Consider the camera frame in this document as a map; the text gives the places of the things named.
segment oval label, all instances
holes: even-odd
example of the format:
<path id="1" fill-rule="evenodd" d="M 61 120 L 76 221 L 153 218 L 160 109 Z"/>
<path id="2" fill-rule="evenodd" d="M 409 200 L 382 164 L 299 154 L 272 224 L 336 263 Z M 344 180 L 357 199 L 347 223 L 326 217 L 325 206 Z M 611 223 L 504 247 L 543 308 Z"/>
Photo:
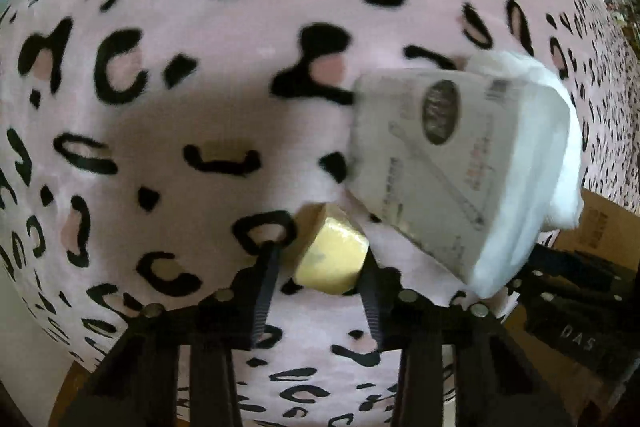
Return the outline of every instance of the oval label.
<path id="1" fill-rule="evenodd" d="M 422 102 L 422 129 L 434 145 L 446 143 L 458 123 L 460 94 L 456 84 L 441 80 L 433 84 Z"/>

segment leopard print fabric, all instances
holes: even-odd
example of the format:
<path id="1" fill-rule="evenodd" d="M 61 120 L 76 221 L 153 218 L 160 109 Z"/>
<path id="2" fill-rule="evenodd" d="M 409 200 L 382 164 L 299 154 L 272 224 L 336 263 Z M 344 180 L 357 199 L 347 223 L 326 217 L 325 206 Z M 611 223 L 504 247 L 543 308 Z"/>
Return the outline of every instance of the leopard print fabric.
<path id="1" fill-rule="evenodd" d="M 637 212 L 638 64 L 603 0 L 0 0 L 4 267 L 88 369 L 143 305 L 197 303 L 268 237 L 295 249 L 325 201 L 446 305 L 463 285 L 344 188 L 351 89 L 367 70 L 460 69 L 491 48 L 558 72 L 584 185 Z M 234 354 L 244 419 L 388 421 L 399 354 L 376 350 L 357 295 L 290 275 L 257 349 Z M 187 417 L 184 368 L 180 381 Z"/>

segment silver bolt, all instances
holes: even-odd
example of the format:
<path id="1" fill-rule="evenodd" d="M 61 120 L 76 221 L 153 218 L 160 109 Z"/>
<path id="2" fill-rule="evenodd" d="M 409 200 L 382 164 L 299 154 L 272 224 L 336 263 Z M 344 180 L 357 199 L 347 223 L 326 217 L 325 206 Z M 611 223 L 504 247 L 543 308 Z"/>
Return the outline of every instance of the silver bolt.
<path id="1" fill-rule="evenodd" d="M 418 294 L 413 290 L 404 289 L 399 291 L 398 299 L 407 304 L 411 304 L 418 300 Z"/>
<path id="2" fill-rule="evenodd" d="M 475 317 L 486 317 L 489 314 L 489 308 L 480 302 L 476 302 L 476 304 L 473 304 L 469 309 Z"/>
<path id="3" fill-rule="evenodd" d="M 144 315 L 149 319 L 154 319 L 162 315 L 164 311 L 165 309 L 164 309 L 164 306 L 162 306 L 162 304 L 153 303 L 153 304 L 147 304 L 144 308 L 142 308 L 142 311 L 140 312 L 140 314 Z"/>
<path id="4" fill-rule="evenodd" d="M 216 290 L 215 293 L 213 293 L 213 296 L 216 298 L 216 301 L 229 302 L 234 298 L 234 291 L 231 288 L 220 288 L 220 290 Z"/>

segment brown wooden surface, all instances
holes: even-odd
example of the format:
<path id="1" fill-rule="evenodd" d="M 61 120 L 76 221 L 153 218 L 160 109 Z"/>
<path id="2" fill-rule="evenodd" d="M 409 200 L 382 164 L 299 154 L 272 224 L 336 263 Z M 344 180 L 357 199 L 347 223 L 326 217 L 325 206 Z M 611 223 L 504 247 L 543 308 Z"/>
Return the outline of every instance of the brown wooden surface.
<path id="1" fill-rule="evenodd" d="M 58 398 L 51 411 L 49 418 L 49 427 L 58 427 L 60 419 L 65 410 L 73 402 L 78 391 L 89 378 L 90 373 L 82 367 L 78 362 L 74 362 L 66 374 L 65 381 L 62 383 Z M 176 419 L 176 427 L 189 427 L 184 420 Z"/>

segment plastic packaging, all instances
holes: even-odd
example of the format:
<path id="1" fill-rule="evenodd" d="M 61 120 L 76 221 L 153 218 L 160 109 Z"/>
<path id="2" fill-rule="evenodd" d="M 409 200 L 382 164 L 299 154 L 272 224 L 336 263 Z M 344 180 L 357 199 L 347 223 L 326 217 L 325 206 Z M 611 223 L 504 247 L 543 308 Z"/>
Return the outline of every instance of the plastic packaging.
<path id="1" fill-rule="evenodd" d="M 487 298 L 529 256 L 569 126 L 550 87 L 459 71 L 375 71 L 356 85 L 349 187 Z"/>

